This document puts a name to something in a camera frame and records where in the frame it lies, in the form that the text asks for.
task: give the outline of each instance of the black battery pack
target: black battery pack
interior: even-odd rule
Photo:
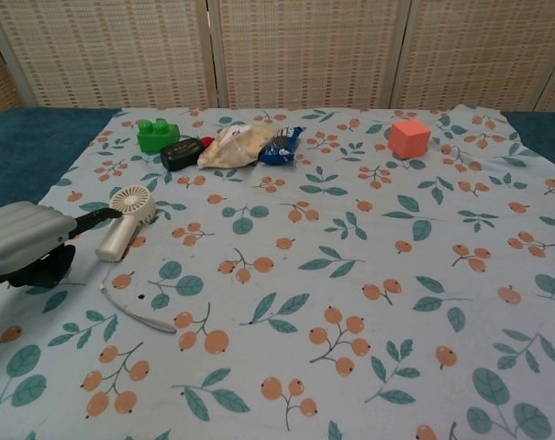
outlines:
[[[200,139],[189,138],[175,142],[160,151],[161,163],[169,171],[182,170],[197,163],[197,158],[205,150]]]

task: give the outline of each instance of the white fan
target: white fan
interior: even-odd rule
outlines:
[[[120,211],[122,216],[108,227],[95,253],[102,261],[120,261],[137,227],[148,224],[155,217],[156,205],[147,188],[131,185],[112,196],[110,207]]]

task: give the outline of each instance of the blue snack wrapper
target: blue snack wrapper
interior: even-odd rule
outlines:
[[[304,131],[300,126],[282,128],[259,153],[259,162],[280,165],[294,159],[297,139]]]

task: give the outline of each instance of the floral tablecloth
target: floral tablecloth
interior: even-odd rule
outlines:
[[[158,117],[305,131],[295,164],[171,174]],[[0,285],[0,438],[555,439],[555,166],[500,113],[125,109],[42,203],[137,183],[158,219],[121,263],[101,225],[54,289]]]

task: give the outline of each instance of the fan handle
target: fan handle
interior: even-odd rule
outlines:
[[[120,261],[130,239],[137,230],[139,221],[134,215],[122,215],[108,227],[104,240],[95,253],[102,261]]]

